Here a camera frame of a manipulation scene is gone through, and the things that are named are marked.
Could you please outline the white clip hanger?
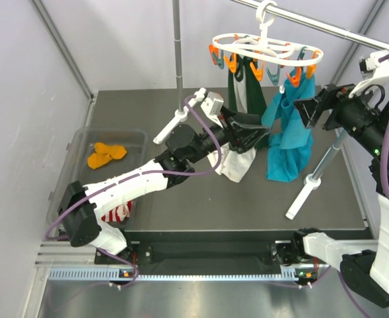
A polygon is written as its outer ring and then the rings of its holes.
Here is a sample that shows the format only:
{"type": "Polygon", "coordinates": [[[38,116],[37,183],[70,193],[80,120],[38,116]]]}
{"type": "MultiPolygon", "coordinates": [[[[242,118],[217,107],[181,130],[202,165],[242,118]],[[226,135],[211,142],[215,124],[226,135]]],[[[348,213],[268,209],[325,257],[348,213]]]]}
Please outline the white clip hanger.
{"type": "Polygon", "coordinates": [[[213,63],[220,68],[227,66],[235,73],[238,61],[250,58],[249,68],[255,78],[262,81],[263,75],[267,74],[275,86],[279,84],[281,69],[285,67],[294,69],[294,73],[286,74],[293,87],[300,85],[303,76],[310,80],[324,53],[314,46],[270,38],[268,31],[275,17],[266,10],[275,6],[275,1],[262,1],[256,8],[259,35],[226,33],[215,36],[209,45],[213,63]]]}

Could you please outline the orange sock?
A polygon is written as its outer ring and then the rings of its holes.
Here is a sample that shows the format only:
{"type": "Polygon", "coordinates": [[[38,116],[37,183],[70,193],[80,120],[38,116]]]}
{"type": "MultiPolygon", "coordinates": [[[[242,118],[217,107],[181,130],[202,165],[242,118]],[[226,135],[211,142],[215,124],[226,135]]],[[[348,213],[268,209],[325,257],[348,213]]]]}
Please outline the orange sock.
{"type": "Polygon", "coordinates": [[[108,155],[114,160],[120,160],[127,154],[126,148],[119,144],[108,145],[102,142],[96,142],[94,144],[94,149],[96,153],[108,155]]]}
{"type": "Polygon", "coordinates": [[[112,157],[110,157],[110,155],[94,152],[87,158],[87,165],[92,170],[96,170],[107,165],[110,161],[112,161],[112,157]]]}

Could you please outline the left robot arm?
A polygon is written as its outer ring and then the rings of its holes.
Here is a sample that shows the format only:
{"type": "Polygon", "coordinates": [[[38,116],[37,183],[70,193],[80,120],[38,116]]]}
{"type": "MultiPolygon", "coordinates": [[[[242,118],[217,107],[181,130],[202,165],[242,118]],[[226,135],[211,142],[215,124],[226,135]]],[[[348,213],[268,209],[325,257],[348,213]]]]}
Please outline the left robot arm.
{"type": "Polygon", "coordinates": [[[170,133],[166,150],[145,165],[95,184],[69,184],[58,215],[72,247],[91,245],[107,251],[117,262],[131,258],[132,246],[121,229],[106,220],[124,203],[146,194],[175,187],[197,175],[193,164],[222,146],[243,154],[270,132],[260,116],[233,112],[223,107],[217,122],[201,134],[187,124],[170,133]]]}

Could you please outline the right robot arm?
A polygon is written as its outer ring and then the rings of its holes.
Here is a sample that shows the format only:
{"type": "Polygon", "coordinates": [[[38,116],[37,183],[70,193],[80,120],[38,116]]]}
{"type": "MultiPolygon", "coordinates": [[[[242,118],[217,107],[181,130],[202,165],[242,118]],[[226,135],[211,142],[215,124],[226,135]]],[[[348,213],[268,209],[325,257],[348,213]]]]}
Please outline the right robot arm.
{"type": "Polygon", "coordinates": [[[353,86],[329,85],[318,95],[294,102],[306,128],[316,125],[322,112],[330,116],[323,129],[342,128],[371,156],[370,173],[376,182],[380,228],[376,250],[335,240],[317,229],[298,230],[292,256],[299,262],[316,257],[336,269],[353,292],[381,307],[389,307],[389,102],[370,107],[364,95],[349,97],[353,86]]]}

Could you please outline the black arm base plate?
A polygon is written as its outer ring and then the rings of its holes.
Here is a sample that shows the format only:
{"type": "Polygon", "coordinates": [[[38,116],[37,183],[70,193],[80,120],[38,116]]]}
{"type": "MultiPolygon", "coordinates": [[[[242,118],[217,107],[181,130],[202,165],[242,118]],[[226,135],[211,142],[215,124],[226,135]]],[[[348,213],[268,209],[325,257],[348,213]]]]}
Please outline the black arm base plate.
{"type": "Polygon", "coordinates": [[[298,242],[267,241],[203,241],[203,242],[146,242],[132,243],[116,255],[97,250],[98,264],[112,263],[119,258],[134,265],[158,264],[165,260],[223,260],[253,258],[264,264],[291,265],[311,259],[298,242]]]}

